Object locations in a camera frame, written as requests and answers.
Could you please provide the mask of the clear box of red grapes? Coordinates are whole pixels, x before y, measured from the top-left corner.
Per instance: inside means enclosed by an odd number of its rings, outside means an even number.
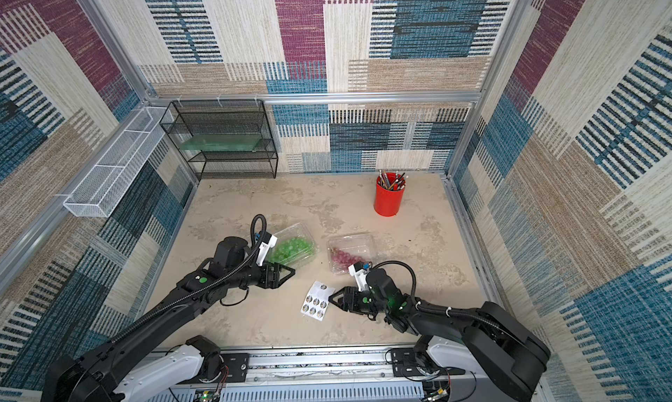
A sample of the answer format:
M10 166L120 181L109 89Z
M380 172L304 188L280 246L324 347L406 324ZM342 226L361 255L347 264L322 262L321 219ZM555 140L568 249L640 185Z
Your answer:
M370 233L331 237L327 241L327 256L332 273L345 274L355 263L373 263L377 259L374 237Z

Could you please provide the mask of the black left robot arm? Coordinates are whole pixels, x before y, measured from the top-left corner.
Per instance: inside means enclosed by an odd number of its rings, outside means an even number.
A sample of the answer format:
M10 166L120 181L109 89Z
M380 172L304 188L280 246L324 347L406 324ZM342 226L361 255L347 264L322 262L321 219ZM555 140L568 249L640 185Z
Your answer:
M261 247L271 238L259 214L250 227L251 242L228 237L213 258L187 274L159 305L109 342L74 360L65 356L45 376L43 401L129 401L119 386L148 354L173 332L225 298L231 288L278 288L281 265L258 265Z

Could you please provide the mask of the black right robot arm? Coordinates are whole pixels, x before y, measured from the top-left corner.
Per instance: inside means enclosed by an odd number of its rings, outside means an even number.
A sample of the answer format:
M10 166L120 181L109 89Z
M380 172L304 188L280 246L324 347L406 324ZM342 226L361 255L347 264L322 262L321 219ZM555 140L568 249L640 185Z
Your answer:
M340 310L386 324L418 337L414 358L419 369L437 373L450 369L439 346L456 342L466 347L490 381L509 398L530 401L551 358L549 347L500 305L460 309L432 304L416 296L418 280L402 292L385 271L386 262L356 263L350 272L356 286L333 293L329 302Z

